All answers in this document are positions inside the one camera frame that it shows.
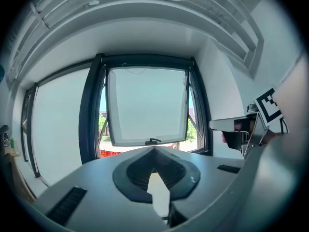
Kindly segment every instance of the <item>green foliage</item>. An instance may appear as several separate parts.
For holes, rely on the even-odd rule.
[[[110,142],[111,141],[111,137],[110,136],[103,136],[103,141]]]
[[[196,137],[196,134],[197,134],[197,131],[195,130],[194,126],[192,125],[191,123],[191,120],[188,119],[188,131],[187,131],[187,138],[186,138],[186,142],[189,141],[189,142],[193,142],[195,140],[195,137]]]
[[[98,130],[101,131],[104,125],[106,118],[103,117],[102,114],[98,115]]]

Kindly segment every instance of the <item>window handle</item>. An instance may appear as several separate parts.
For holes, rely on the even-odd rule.
[[[160,139],[156,139],[156,138],[149,138],[149,141],[146,141],[145,142],[145,145],[156,145],[157,142],[160,142],[161,140]]]

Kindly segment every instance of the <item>black vent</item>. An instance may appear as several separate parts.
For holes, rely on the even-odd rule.
[[[232,167],[232,166],[227,166],[227,165],[220,165],[219,167],[217,167],[217,169],[227,171],[230,173],[234,173],[234,174],[238,174],[238,172],[240,171],[239,167]]]
[[[129,165],[126,170],[126,174],[129,180],[135,186],[144,191],[147,191],[150,175],[155,169],[152,161],[153,157],[154,152],[150,151],[147,155]]]
[[[86,192],[83,188],[73,187],[46,216],[62,226],[66,225]]]
[[[155,168],[163,180],[165,186],[170,190],[186,174],[186,169],[177,161],[158,152]]]

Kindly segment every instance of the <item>open window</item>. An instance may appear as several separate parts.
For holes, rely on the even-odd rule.
[[[211,155],[210,118],[194,59],[162,55],[96,58],[80,110],[83,163],[148,145]]]

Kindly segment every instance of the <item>bottle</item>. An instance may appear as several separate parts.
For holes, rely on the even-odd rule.
[[[14,149],[14,140],[13,137],[10,138],[10,146],[12,149]]]

